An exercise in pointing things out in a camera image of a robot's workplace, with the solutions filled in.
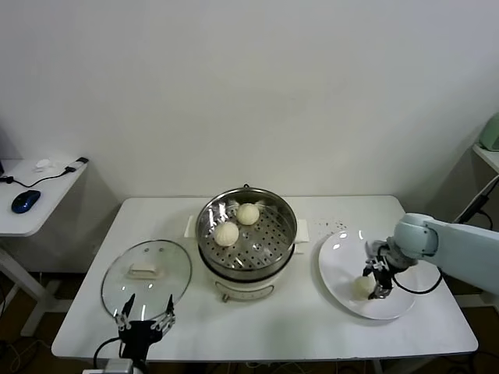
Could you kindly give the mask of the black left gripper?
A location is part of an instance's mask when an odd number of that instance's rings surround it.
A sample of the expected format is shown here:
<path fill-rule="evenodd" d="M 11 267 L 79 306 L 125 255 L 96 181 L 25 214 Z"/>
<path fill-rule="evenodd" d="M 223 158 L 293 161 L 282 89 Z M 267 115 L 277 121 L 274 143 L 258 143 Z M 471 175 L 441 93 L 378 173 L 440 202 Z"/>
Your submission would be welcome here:
<path fill-rule="evenodd" d="M 133 307 L 136 294 L 133 293 L 122 307 L 122 311 L 114 317 L 119 330 L 119 338 L 124 344 L 121 358 L 133 361 L 146 361 L 149 348 L 159 342 L 175 325 L 175 312 L 173 295 L 170 295 L 164 315 L 156 322 L 129 321 L 129 314 Z"/>

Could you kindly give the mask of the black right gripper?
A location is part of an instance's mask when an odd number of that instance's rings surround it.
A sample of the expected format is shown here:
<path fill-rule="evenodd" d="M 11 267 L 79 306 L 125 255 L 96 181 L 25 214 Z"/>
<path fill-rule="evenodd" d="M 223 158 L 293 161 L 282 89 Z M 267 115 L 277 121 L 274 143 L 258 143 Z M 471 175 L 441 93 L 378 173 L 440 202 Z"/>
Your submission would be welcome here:
<path fill-rule="evenodd" d="M 393 269 L 384 257 L 376 259 L 368 259 L 366 266 L 363 269 L 363 276 L 367 277 L 372 274 L 380 286 L 376 286 L 368 295 L 368 300 L 385 299 L 390 295 L 393 284 Z"/>

